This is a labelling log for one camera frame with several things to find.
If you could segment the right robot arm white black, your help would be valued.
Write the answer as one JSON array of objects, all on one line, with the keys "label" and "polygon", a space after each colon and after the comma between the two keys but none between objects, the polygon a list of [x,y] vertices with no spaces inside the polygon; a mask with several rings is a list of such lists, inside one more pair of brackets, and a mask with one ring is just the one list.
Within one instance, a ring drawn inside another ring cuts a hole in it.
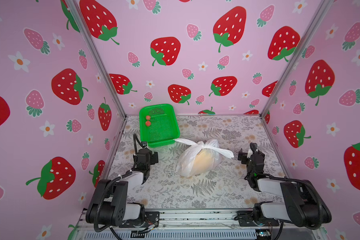
[{"label": "right robot arm white black", "polygon": [[251,212],[238,211],[235,220],[241,225],[289,223],[297,227],[317,230],[332,221],[332,214],[308,180],[274,177],[264,172],[265,154],[256,143],[250,143],[248,152],[238,153],[238,160],[247,167],[245,180],[256,192],[273,194],[283,198],[280,203],[256,203]]}]

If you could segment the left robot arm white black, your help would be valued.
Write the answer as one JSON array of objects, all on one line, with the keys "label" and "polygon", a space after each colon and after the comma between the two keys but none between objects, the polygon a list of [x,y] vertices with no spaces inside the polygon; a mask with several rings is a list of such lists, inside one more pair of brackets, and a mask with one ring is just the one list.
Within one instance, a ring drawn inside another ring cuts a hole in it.
[{"label": "left robot arm white black", "polygon": [[86,213],[86,222],[94,225],[96,232],[110,227],[141,227],[147,224],[145,207],[128,203],[128,193],[143,185],[150,176],[151,165],[159,161],[158,153],[143,148],[133,155],[134,165],[124,175],[113,180],[100,180]]}]

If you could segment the white lemon print plastic bag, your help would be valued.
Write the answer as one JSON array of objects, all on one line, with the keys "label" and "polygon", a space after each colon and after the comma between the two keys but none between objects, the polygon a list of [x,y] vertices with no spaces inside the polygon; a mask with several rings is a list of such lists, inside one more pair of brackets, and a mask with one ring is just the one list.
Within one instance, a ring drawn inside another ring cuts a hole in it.
[{"label": "white lemon print plastic bag", "polygon": [[187,139],[175,139],[176,142],[189,146],[179,157],[176,172],[185,178],[206,173],[218,166],[225,157],[232,159],[234,153],[221,149],[218,140],[193,142]]}]

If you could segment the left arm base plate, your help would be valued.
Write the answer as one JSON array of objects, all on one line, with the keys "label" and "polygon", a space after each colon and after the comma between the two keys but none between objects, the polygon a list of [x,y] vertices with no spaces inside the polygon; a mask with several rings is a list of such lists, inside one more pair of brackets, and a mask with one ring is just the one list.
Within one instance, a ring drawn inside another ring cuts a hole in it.
[{"label": "left arm base plate", "polygon": [[158,211],[148,211],[144,214],[141,214],[135,220],[126,220],[123,221],[119,228],[148,228],[150,226],[157,226],[160,221],[160,212]]}]

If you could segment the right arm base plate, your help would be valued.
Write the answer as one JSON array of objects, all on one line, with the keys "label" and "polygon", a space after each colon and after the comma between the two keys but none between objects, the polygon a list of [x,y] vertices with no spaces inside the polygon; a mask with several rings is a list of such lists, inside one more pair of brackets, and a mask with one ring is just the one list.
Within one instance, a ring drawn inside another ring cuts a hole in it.
[{"label": "right arm base plate", "polygon": [[234,220],[239,222],[241,227],[278,227],[279,221],[263,216],[260,208],[237,211]]}]

